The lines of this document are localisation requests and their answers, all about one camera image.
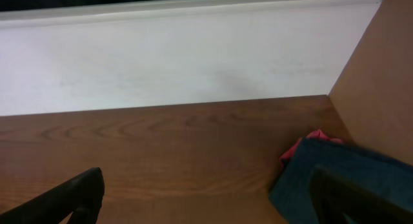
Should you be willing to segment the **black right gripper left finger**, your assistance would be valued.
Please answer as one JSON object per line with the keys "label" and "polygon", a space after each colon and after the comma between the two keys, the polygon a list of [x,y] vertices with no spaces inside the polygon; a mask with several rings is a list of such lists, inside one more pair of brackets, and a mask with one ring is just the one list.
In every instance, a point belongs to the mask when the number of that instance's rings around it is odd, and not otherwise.
{"label": "black right gripper left finger", "polygon": [[105,193],[103,173],[90,168],[38,197],[3,214],[1,223],[95,224]]}

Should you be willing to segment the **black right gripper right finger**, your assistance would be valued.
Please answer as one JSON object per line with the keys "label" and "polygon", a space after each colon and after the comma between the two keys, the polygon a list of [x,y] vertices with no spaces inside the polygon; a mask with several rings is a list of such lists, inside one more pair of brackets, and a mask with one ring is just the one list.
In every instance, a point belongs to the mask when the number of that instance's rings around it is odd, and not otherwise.
{"label": "black right gripper right finger", "polygon": [[323,168],[315,168],[310,197],[320,223],[412,223],[412,213]]}

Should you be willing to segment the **dark blue shorts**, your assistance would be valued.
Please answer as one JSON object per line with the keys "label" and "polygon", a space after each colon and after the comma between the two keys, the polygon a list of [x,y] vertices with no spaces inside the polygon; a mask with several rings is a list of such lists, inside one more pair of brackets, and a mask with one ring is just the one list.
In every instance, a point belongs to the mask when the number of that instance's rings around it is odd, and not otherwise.
{"label": "dark blue shorts", "polygon": [[288,223],[412,223],[412,166],[306,138],[268,198]]}

